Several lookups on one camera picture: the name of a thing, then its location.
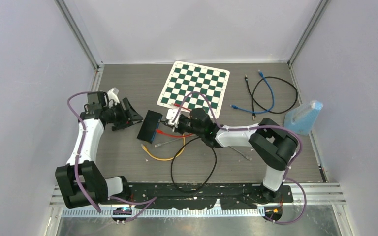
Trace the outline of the black network switch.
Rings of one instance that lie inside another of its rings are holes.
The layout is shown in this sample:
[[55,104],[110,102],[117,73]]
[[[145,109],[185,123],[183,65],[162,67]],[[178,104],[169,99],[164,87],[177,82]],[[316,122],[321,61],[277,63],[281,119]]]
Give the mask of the black network switch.
[[148,110],[137,135],[137,139],[151,144],[155,138],[156,130],[160,125],[162,117],[163,115],[161,113]]

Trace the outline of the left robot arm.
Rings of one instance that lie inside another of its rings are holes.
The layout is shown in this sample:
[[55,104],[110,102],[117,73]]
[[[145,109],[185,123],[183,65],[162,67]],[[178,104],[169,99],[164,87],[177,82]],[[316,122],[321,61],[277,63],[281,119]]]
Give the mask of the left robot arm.
[[93,206],[100,213],[100,204],[112,196],[118,203],[127,203],[131,190],[124,177],[104,178],[96,166],[100,138],[108,124],[112,130],[123,130],[143,121],[129,100],[118,98],[118,89],[86,91],[84,110],[73,114],[78,119],[78,137],[67,163],[57,167],[55,177],[68,209]]

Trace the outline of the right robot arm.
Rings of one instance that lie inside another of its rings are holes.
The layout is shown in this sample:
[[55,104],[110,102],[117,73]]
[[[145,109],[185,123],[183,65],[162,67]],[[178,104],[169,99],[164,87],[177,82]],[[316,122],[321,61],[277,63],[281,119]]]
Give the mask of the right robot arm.
[[248,126],[220,125],[214,116],[195,108],[189,116],[179,109],[169,109],[165,124],[179,134],[191,133],[211,148],[231,146],[250,147],[267,165],[261,183],[261,196],[268,202],[281,195],[280,187],[286,171],[302,148],[300,138],[291,130],[264,118],[260,123]]

